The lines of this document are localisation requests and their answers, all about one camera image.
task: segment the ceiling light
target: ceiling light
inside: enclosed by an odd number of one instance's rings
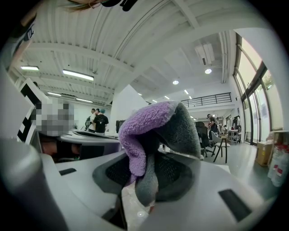
[[[212,69],[207,69],[207,70],[205,70],[205,73],[206,74],[210,74],[212,72]]]
[[[22,70],[39,70],[36,66],[21,66]]]
[[[52,93],[52,92],[47,92],[50,95],[54,95],[54,96],[61,96],[60,94],[56,94],[56,93]]]
[[[76,99],[77,99],[77,100],[80,100],[80,101],[84,101],[84,102],[92,103],[92,101],[90,101],[90,100],[78,99],[78,98],[76,98]]]
[[[81,74],[81,73],[78,73],[78,72],[69,71],[69,70],[62,70],[62,72],[63,72],[63,74],[67,74],[67,75],[72,75],[72,76],[79,77],[79,78],[88,79],[90,81],[94,80],[94,78],[92,76]]]

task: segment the bottle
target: bottle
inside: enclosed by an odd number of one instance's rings
[[[272,177],[272,183],[275,187],[280,187],[286,180],[289,171],[289,149],[283,149],[283,154],[279,157],[278,167]]]
[[[283,154],[283,147],[281,145],[276,145],[274,153],[272,156],[271,164],[268,171],[268,177],[271,179],[274,176],[275,170],[278,167],[278,161],[280,156]]]

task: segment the railing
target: railing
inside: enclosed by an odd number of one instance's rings
[[[232,102],[231,92],[211,96],[198,97],[181,101],[185,107],[204,106],[217,103]]]

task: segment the cardboard box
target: cardboard box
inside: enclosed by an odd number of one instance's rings
[[[258,142],[255,161],[261,166],[267,166],[273,144],[268,142]]]

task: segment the black t-shirt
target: black t-shirt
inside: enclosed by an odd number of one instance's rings
[[[95,132],[104,133],[105,132],[105,125],[108,124],[108,118],[105,115],[97,115],[94,120],[96,123]]]
[[[217,125],[216,125],[215,117],[211,116],[210,122],[211,122],[211,123],[212,123],[212,122],[214,123],[214,124],[211,126],[211,131],[213,131],[213,132],[218,132],[218,127],[217,127]]]

